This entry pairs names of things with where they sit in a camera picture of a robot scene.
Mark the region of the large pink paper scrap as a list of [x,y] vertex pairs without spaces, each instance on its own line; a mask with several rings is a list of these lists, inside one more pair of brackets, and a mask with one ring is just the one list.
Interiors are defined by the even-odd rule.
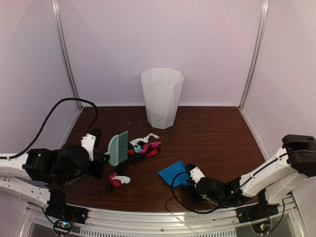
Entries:
[[118,179],[115,179],[115,177],[117,176],[116,173],[113,173],[109,176],[109,181],[111,184],[113,184],[114,187],[119,187],[121,186],[121,182]]

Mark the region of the mint green hand brush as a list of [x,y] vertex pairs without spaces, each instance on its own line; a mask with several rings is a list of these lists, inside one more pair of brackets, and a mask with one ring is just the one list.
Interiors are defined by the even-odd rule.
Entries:
[[109,164],[117,166],[128,159],[128,131],[115,135],[108,144],[108,151],[105,153],[109,156]]

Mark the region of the blue plastic dustpan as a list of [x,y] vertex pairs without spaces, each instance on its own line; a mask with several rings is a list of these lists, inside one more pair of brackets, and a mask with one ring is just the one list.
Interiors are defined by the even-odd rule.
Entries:
[[179,160],[176,163],[170,165],[169,167],[158,172],[158,175],[171,186],[173,178],[178,174],[184,172],[184,174],[179,175],[173,183],[173,187],[189,186],[189,175],[185,170],[185,165]]

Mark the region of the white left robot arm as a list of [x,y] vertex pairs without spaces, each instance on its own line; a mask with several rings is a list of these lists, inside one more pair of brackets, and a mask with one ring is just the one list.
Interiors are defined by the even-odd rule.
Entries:
[[65,187],[87,176],[101,179],[109,153],[94,153],[93,146],[63,145],[61,149],[30,149],[22,155],[0,159],[0,188],[44,209],[60,219],[71,215],[60,190],[38,188],[26,180],[40,181]]

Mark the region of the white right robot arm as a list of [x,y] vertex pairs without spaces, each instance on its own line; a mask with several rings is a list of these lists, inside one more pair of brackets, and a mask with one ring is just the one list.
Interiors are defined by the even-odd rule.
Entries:
[[316,139],[313,136],[288,134],[269,160],[228,183],[206,177],[193,164],[186,165],[185,169],[196,193],[219,208],[242,206],[263,192],[264,199],[253,207],[253,214],[263,218],[272,210],[272,205],[279,204],[298,184],[315,177]]

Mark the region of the small black paper ball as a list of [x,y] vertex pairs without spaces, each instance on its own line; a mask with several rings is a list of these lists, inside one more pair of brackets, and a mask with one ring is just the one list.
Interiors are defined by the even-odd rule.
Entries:
[[107,191],[108,193],[112,193],[113,190],[114,190],[114,187],[113,187],[113,186],[106,186],[106,191]]

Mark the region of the long black paper scrap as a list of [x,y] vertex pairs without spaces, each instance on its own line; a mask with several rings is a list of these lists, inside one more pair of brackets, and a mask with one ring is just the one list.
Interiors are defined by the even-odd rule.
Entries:
[[127,160],[123,161],[122,163],[120,163],[118,166],[116,166],[115,168],[115,173],[119,176],[128,176],[127,175],[127,169],[129,165],[135,165],[137,162],[139,162],[140,160],[144,159],[146,157],[146,153],[145,154],[134,154],[134,155],[130,155],[129,153],[127,153]]

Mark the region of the long white paper scrap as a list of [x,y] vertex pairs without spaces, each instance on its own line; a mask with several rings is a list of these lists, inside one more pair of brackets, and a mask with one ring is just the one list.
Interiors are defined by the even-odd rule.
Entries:
[[153,133],[149,133],[147,136],[145,137],[142,137],[142,138],[136,138],[132,141],[130,141],[130,144],[133,145],[133,146],[136,146],[138,144],[138,142],[144,142],[144,143],[148,143],[149,142],[149,139],[151,137],[154,137],[155,139],[159,139],[159,136],[156,135],[156,134],[153,134]]

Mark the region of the light blue paper scrap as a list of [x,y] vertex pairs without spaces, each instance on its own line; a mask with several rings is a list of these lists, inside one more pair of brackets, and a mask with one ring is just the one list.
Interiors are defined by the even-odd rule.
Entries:
[[136,145],[136,146],[134,146],[133,150],[134,150],[134,152],[135,152],[136,154],[139,154],[139,153],[141,153],[141,151],[143,150],[143,148],[142,148],[142,146],[140,146],[140,145]]

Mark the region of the pink paper strip scrap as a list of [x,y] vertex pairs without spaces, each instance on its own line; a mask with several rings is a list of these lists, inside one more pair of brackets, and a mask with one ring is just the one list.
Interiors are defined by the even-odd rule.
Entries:
[[161,141],[158,142],[151,142],[151,143],[146,143],[143,147],[142,147],[142,151],[140,152],[140,154],[145,154],[148,152],[149,149],[153,148],[157,148],[161,145]]

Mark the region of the translucent white waste bin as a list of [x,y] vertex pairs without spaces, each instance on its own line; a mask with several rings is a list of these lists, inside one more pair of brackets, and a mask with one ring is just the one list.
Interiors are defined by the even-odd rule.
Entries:
[[153,128],[172,127],[184,77],[170,68],[153,68],[141,73],[147,120]]

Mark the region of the aluminium right frame rail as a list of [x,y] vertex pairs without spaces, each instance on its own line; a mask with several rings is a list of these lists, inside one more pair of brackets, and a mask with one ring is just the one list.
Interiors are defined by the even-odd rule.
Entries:
[[254,124],[252,123],[250,116],[248,115],[246,111],[246,102],[250,94],[251,86],[253,83],[253,79],[255,76],[256,68],[259,62],[260,57],[260,51],[263,43],[263,39],[265,36],[266,31],[266,25],[269,15],[269,1],[268,0],[262,0],[261,1],[261,9],[260,9],[260,15],[259,15],[259,21],[258,21],[258,27],[257,27],[257,33],[256,33],[256,39],[254,44],[254,49],[250,61],[250,67],[248,70],[247,78],[246,78],[246,84],[242,93],[242,97],[238,106],[238,110],[240,111],[243,119],[245,120],[248,128],[250,129],[264,159],[268,159],[269,155],[268,152],[263,144],[263,141],[258,133],[258,131],[255,129]]

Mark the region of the aluminium frame rail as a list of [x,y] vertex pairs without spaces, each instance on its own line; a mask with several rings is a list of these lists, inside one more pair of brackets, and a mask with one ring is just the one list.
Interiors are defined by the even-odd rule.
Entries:
[[[62,15],[61,15],[61,10],[60,10],[60,1],[59,0],[52,0],[52,10],[53,10],[53,16],[55,20],[55,25],[56,25],[56,31],[57,31],[57,38],[59,41],[59,46],[60,46],[60,51],[61,51],[61,58],[62,62],[64,64],[65,72],[66,72],[66,78],[69,83],[69,87],[72,93],[72,96],[74,98],[79,98],[79,92],[75,83],[74,75],[73,75],[73,70],[71,67],[71,62],[68,54],[68,49],[66,45],[66,39],[65,39],[65,34],[64,34],[64,29],[63,29],[63,23],[62,23]],[[72,120],[70,128],[66,131],[66,135],[64,136],[63,140],[61,141],[60,146],[64,145],[76,123],[76,121],[79,118],[79,115],[81,114],[83,110],[83,106],[81,102],[76,101],[76,113],[75,113],[75,118]]]
[[269,15],[269,1],[268,0],[262,0],[261,1],[261,9],[260,9],[260,15],[259,15],[259,21],[258,21],[258,27],[257,27],[257,33],[256,33],[256,39],[254,44],[254,49],[250,61],[250,67],[248,70],[247,78],[246,78],[246,84],[242,93],[242,97],[238,106],[238,110],[240,111],[243,119],[245,120],[248,128],[250,129],[264,159],[268,159],[269,155],[268,152],[263,144],[263,141],[258,133],[258,131],[255,129],[254,124],[252,123],[250,116],[248,115],[246,111],[246,102],[250,94],[251,86],[253,83],[253,79],[255,76],[256,68],[259,62],[260,57],[260,51],[263,43],[263,39],[265,36],[266,31],[266,25]]

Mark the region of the aluminium left frame rail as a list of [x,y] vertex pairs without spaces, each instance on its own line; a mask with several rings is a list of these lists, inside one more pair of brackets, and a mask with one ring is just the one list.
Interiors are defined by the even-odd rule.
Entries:
[[[57,31],[57,38],[59,41],[59,46],[60,46],[60,51],[61,51],[61,58],[62,62],[64,64],[65,72],[66,72],[66,78],[69,83],[69,87],[72,93],[72,96],[74,98],[79,98],[79,92],[75,83],[74,75],[73,75],[73,70],[71,67],[71,62],[68,54],[68,49],[66,45],[66,39],[65,39],[65,34],[64,34],[64,29],[63,29],[63,23],[62,23],[62,15],[61,15],[61,10],[60,10],[60,1],[59,0],[52,0],[52,10],[53,10],[53,16],[55,20],[55,25],[56,25],[56,31]],[[60,146],[64,145],[76,123],[76,121],[79,118],[79,115],[81,114],[83,110],[83,106],[81,102],[76,101],[76,113],[75,113],[75,118],[72,120],[70,128],[66,131],[66,135],[64,136],[63,140],[61,141]]]

